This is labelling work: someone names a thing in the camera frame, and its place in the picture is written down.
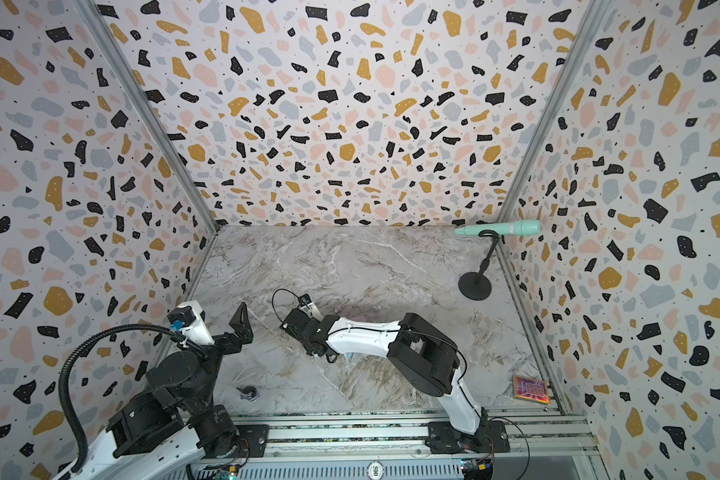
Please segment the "round black stand base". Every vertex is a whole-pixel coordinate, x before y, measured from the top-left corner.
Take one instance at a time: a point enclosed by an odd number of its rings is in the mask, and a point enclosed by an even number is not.
[[[458,289],[470,300],[485,300],[490,295],[490,281],[478,272],[467,272],[458,279]]]

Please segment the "terrazzo wallpaper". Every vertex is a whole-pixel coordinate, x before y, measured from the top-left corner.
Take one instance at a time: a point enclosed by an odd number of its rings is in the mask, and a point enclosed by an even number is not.
[[[197,221],[70,6],[0,2],[0,478],[74,459],[65,358],[110,326],[164,322],[211,238]],[[140,390],[156,342],[119,334],[78,361],[89,438]]]
[[[498,215],[587,2],[102,0],[221,224]]]
[[[523,182],[512,274],[611,477],[720,479],[720,0],[618,2]]]

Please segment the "light blue object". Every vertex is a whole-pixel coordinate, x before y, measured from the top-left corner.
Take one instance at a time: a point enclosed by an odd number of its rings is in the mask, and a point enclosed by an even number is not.
[[[477,236],[483,230],[493,230],[499,235],[536,235],[541,232],[541,222],[538,220],[517,220],[504,224],[462,226],[456,229],[456,235]]]

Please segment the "wall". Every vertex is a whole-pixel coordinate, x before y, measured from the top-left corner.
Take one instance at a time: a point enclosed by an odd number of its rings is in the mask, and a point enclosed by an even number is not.
[[[211,212],[262,225],[495,219],[587,5],[105,3]]]
[[[720,2],[618,2],[524,178],[513,274],[612,478],[720,478]]]
[[[211,238],[66,2],[0,2],[0,478],[77,454],[56,381],[84,338],[163,322]],[[152,335],[78,362],[88,437],[140,390]]]

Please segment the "marble surface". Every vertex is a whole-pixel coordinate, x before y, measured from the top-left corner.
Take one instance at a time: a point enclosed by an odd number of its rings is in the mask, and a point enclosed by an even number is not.
[[[498,260],[486,273],[493,285],[487,300],[468,300],[457,287],[488,246],[436,226],[224,227],[194,298],[213,334],[228,330],[246,302],[254,341],[224,359],[216,402],[230,412],[440,409],[386,359],[354,354],[328,364],[307,356],[278,329],[270,299],[281,287],[309,293],[323,314],[340,309],[349,318],[387,322],[415,312],[456,341],[483,406],[528,408],[511,396],[512,375],[539,372]],[[295,304],[287,292],[276,296],[282,318]],[[256,402],[240,399],[236,387],[247,385],[259,389]]]

